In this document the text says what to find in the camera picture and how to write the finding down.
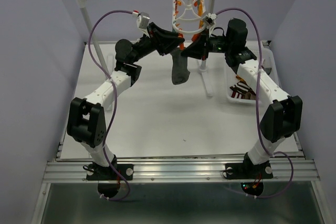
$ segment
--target white basket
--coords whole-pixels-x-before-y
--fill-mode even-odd
[[[172,26],[173,29],[181,34],[184,35],[194,35],[194,34],[199,34],[200,32],[202,32],[205,28],[206,28],[206,24],[204,23],[202,25],[202,27],[199,27],[197,30],[194,31],[185,31],[182,29],[182,27],[178,27],[177,23],[178,22],[195,22],[195,23],[199,23],[200,20],[202,19],[202,16],[199,16],[197,13],[195,13],[194,9],[193,9],[193,5],[199,0],[173,0],[173,13],[172,13]],[[200,0],[203,2],[202,5],[202,13],[205,13],[205,1],[204,0]],[[181,8],[183,9],[183,13],[181,15],[177,15],[175,12],[175,7],[176,7],[176,3],[175,2],[180,2],[181,3]],[[191,13],[193,18],[186,18],[185,15],[186,13]]]
[[[274,62],[274,57],[273,53],[271,50],[267,48],[262,48],[262,58],[263,58],[263,66],[266,68],[271,67],[272,71],[270,73],[270,77],[272,80],[279,85],[279,78],[278,78],[278,73],[277,69],[275,67],[275,62]],[[258,58],[259,60],[259,50],[251,50]],[[231,103],[239,103],[239,104],[250,104],[250,105],[255,105],[256,101],[254,100],[246,100],[246,99],[238,99],[238,98],[232,98],[232,90],[230,89],[231,86],[237,84],[239,80],[236,78],[236,74],[233,72],[233,70],[226,64],[224,63],[224,71],[225,71],[225,82],[226,82],[226,97],[227,100]]]

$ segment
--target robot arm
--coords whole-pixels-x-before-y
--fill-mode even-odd
[[[204,22],[212,26],[214,18],[216,17],[207,15]],[[206,29],[181,55],[200,60],[208,58],[209,52],[224,53],[228,66],[256,92],[258,61],[257,57],[246,47],[246,38],[246,23],[240,19],[231,19],[226,35],[211,37],[209,30]],[[260,122],[260,129],[263,144],[272,154],[286,137],[290,137],[299,130],[302,100],[298,96],[291,97],[284,92],[263,70],[260,70],[259,98],[264,105],[268,106]],[[272,178],[272,174],[265,174],[265,168],[270,166],[269,158],[258,140],[255,146],[246,153],[243,163],[230,164],[233,170],[227,178],[253,179],[259,173],[263,174],[263,178]]]
[[[138,80],[141,67],[134,63],[157,50],[160,55],[169,54],[184,42],[183,38],[171,31],[166,31],[149,22],[147,14],[139,14],[138,28],[144,32],[138,42],[131,43],[121,39],[116,43],[116,66],[111,79],[106,80],[93,93],[85,98],[74,98],[70,104],[67,133],[81,143],[93,159],[92,170],[106,173],[102,167],[109,169],[109,164],[103,154],[103,140],[106,137],[106,122],[104,108],[114,101],[113,81],[119,96],[123,91],[133,86]],[[115,155],[105,146],[108,159],[117,165]]]

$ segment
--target black mount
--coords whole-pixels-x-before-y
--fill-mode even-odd
[[[262,117],[260,128],[263,136],[275,143],[282,137],[290,137],[300,129],[302,100],[298,96],[274,101]]]
[[[255,179],[261,174],[263,179],[273,178],[272,173],[266,172],[266,167],[270,167],[269,161],[254,165],[247,153],[244,156],[242,163],[227,163],[225,164],[226,179]]]
[[[226,35],[223,32],[221,36],[212,35],[209,37],[209,31],[206,29],[181,53],[181,56],[205,60],[208,58],[209,52],[223,53],[228,66],[237,73],[239,64],[243,64],[247,60],[257,59],[245,46],[246,38],[246,23],[233,18],[227,25]]]
[[[111,161],[113,167],[126,179],[132,180],[133,173],[131,175],[127,175],[127,169],[134,169],[133,164],[117,164],[117,158],[114,156],[113,160]],[[87,167],[83,167],[84,170],[88,171],[86,175],[86,180],[89,181],[104,181],[104,180],[118,180],[118,176],[116,173],[111,169],[111,167],[103,167],[97,165],[95,162],[89,164]]]
[[[121,39],[116,43],[116,60],[126,64],[134,64],[154,50],[160,55],[169,54],[184,42],[184,38],[173,31],[167,31],[156,24],[149,23],[147,26],[149,37],[143,35],[136,43],[127,39]]]
[[[85,99],[74,98],[70,104],[67,133],[77,142],[95,148],[103,141],[106,133],[104,108]]]

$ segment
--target screw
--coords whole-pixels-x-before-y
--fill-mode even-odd
[[[271,173],[272,173],[272,168],[269,167],[269,166],[267,166],[267,167],[265,168],[265,172],[266,172],[267,174],[271,174]]]
[[[126,175],[127,176],[131,176],[133,174],[133,170],[132,170],[132,168],[127,168],[127,170],[126,170]]]
[[[226,173],[227,173],[228,175],[232,175],[233,172],[232,172],[231,170],[232,170],[232,167],[228,167],[228,168],[226,168]]]

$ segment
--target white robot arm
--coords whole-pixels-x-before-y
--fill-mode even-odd
[[[212,26],[216,15],[206,15],[204,22]],[[260,122],[263,145],[258,140],[255,146],[245,154],[243,163],[230,163],[231,174],[227,179],[254,179],[262,174],[263,178],[272,178],[269,154],[273,154],[286,137],[299,130],[302,112],[302,100],[291,97],[279,88],[263,71],[259,70],[257,57],[245,46],[247,38],[246,23],[240,19],[231,19],[226,35],[211,36],[209,29],[204,30],[181,55],[195,59],[208,58],[209,52],[224,53],[225,60],[234,73],[243,78],[255,92],[258,71],[260,71],[259,99],[268,106]]]
[[[113,71],[111,75],[111,79],[106,80],[98,89],[96,89],[93,93],[84,97],[84,100],[90,104],[100,104],[102,109],[108,108],[112,102],[114,102],[114,89],[111,82],[114,82],[117,88],[117,95],[119,96],[123,91],[128,89],[131,86],[131,77],[122,71]],[[97,138],[101,141],[105,135],[105,130],[101,130],[100,132],[95,132]],[[103,154],[103,141],[95,147],[90,146],[86,142],[80,142],[82,146],[90,153],[93,161],[102,167],[109,167],[109,163]],[[108,146],[105,146],[106,154],[109,160],[113,160],[115,155],[109,150]]]

